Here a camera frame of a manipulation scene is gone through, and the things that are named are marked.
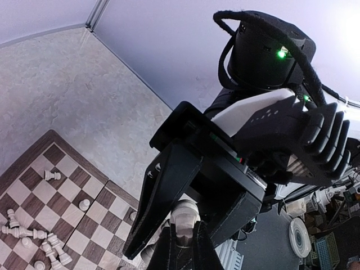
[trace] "chess piece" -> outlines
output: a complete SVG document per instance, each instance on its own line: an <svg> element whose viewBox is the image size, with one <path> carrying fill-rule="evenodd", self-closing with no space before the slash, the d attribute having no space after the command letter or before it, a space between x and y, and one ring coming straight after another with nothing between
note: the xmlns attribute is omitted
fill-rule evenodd
<svg viewBox="0 0 360 270"><path fill-rule="evenodd" d="M131 221L135 221L135 219L136 219L136 212L132 212L131 214L130 214L130 220Z"/></svg>
<svg viewBox="0 0 360 270"><path fill-rule="evenodd" d="M47 237L47 233L44 231L38 231L36 229L30 231L28 229L25 229L23 226L13 229L2 226L1 232L4 233L5 235L13 235L13 237L15 238L32 237L34 239L46 239Z"/></svg>
<svg viewBox="0 0 360 270"><path fill-rule="evenodd" d="M44 171L44 180L49 181L51 179L60 180L61 174L60 173L52 173L49 170Z"/></svg>
<svg viewBox="0 0 360 270"><path fill-rule="evenodd" d="M55 251L52 250L50 244L47 241L44 241L42 248L45 252L45 256L48 257L51 261L51 267L53 270L58 270L61 268L61 263L55 258Z"/></svg>
<svg viewBox="0 0 360 270"><path fill-rule="evenodd" d="M8 209L7 214L10 219L10 224L9 224L10 229L13 229L14 227L19 227L20 223L19 223L19 221L16 220L14 210Z"/></svg>
<svg viewBox="0 0 360 270"><path fill-rule="evenodd" d="M27 248L27 249L29 249L29 248L32 246L32 241L31 241L30 238L28 238L28 237L22 238L22 239L21 239L21 243L22 243L22 245L23 245L25 248Z"/></svg>
<svg viewBox="0 0 360 270"><path fill-rule="evenodd" d="M36 270L45 270L45 264L41 260L38 260L35 262L34 268Z"/></svg>
<svg viewBox="0 0 360 270"><path fill-rule="evenodd" d="M33 239L46 239L47 232L33 229Z"/></svg>
<svg viewBox="0 0 360 270"><path fill-rule="evenodd" d="M79 208L81 211L87 211L90 206L90 201L88 199L82 200L79 204Z"/></svg>
<svg viewBox="0 0 360 270"><path fill-rule="evenodd" d="M47 241L50 242L52 248L55 249L56 252L58 253L58 258L63 266L73 261L73 259L66 252L62 250L60 246L60 242L56 235L50 233L47 237Z"/></svg>
<svg viewBox="0 0 360 270"><path fill-rule="evenodd" d="M152 255L154 254L155 252L155 247L156 247L156 243L155 244L152 244L152 245L148 245L147 247L145 247L141 253L140 253L140 256L141 256L141 259L146 263L146 264L149 264L151 258L152 258Z"/></svg>

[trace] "wooden chess board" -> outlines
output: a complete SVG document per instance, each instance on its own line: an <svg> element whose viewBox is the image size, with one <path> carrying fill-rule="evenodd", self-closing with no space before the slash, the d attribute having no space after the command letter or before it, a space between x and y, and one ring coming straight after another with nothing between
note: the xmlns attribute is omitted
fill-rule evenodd
<svg viewBox="0 0 360 270"><path fill-rule="evenodd" d="M60 172L61 179L44 181L44 170ZM62 269L144 269L139 256L130 261L122 254L135 209L117 188L91 175L53 143L0 196L0 224L8 225L7 210L13 209L21 226L56 234L73 259ZM86 212L78 208L84 199L91 202ZM38 260L49 270L50 260L40 248L43 240L31 240L26 249L19 239L0 233L0 270L34 269Z"/></svg>

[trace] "white chess piece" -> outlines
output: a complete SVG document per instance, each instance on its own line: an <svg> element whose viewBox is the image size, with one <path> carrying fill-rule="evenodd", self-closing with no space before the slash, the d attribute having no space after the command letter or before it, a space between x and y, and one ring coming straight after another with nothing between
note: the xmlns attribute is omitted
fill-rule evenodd
<svg viewBox="0 0 360 270"><path fill-rule="evenodd" d="M38 260L35 262L34 268L36 270L45 270L45 264L41 260Z"/></svg>
<svg viewBox="0 0 360 270"><path fill-rule="evenodd" d="M63 266L67 265L68 263L71 263L73 259L68 255L68 253L64 252L60 246L60 242L56 235L53 233L50 233L47 237L47 241L50 242L52 245L52 248L56 250L58 253L58 258Z"/></svg>
<svg viewBox="0 0 360 270"><path fill-rule="evenodd" d="M90 201L88 199L82 200L79 203L79 208L81 211L87 211L89 209L90 206Z"/></svg>
<svg viewBox="0 0 360 270"><path fill-rule="evenodd" d="M13 235L15 238L24 238L24 237L32 237L34 239L46 239L47 233L44 231L38 231L36 229L33 229L33 231L30 231L22 226L16 227L13 229L10 229L8 227L2 226L1 232L5 235Z"/></svg>
<svg viewBox="0 0 360 270"><path fill-rule="evenodd" d="M32 246L32 241L31 241L30 238L28 238L28 237L22 238L22 239L21 239L21 243L22 243L22 245L23 245L25 248L27 248L27 249L29 249L29 248Z"/></svg>
<svg viewBox="0 0 360 270"><path fill-rule="evenodd" d="M51 179L60 180L61 174L60 173L52 173L49 170L44 171L44 180L49 181Z"/></svg>
<svg viewBox="0 0 360 270"><path fill-rule="evenodd" d="M42 248L45 252L45 256L48 257L51 261L51 267L53 270L58 270L61 268L61 263L55 258L55 251L52 250L50 244L47 241L44 241Z"/></svg>
<svg viewBox="0 0 360 270"><path fill-rule="evenodd" d="M131 221L135 221L135 219L136 219L136 212L132 212L131 214L130 214L130 220Z"/></svg>
<svg viewBox="0 0 360 270"><path fill-rule="evenodd" d="M7 214L8 214L9 219L10 219L10 224L9 224L10 229L12 229L14 227L19 227L20 223L19 223L19 221L16 220L14 210L8 209Z"/></svg>

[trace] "green led light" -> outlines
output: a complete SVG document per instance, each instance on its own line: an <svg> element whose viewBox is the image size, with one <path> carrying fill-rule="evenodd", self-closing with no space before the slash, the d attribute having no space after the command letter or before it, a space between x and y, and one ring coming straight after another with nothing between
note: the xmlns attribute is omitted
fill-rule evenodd
<svg viewBox="0 0 360 270"><path fill-rule="evenodd" d="M286 52L284 51L278 51L277 56L281 59L284 59L286 57Z"/></svg>

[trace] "gray floor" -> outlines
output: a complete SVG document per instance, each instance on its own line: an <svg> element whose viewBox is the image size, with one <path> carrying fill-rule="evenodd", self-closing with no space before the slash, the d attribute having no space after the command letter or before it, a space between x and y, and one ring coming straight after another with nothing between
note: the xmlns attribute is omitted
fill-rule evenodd
<svg viewBox="0 0 360 270"><path fill-rule="evenodd" d="M293 252L289 240L291 219L273 208L260 214L256 232L237 244L237 251L245 256L242 270L298 270L299 258Z"/></svg>

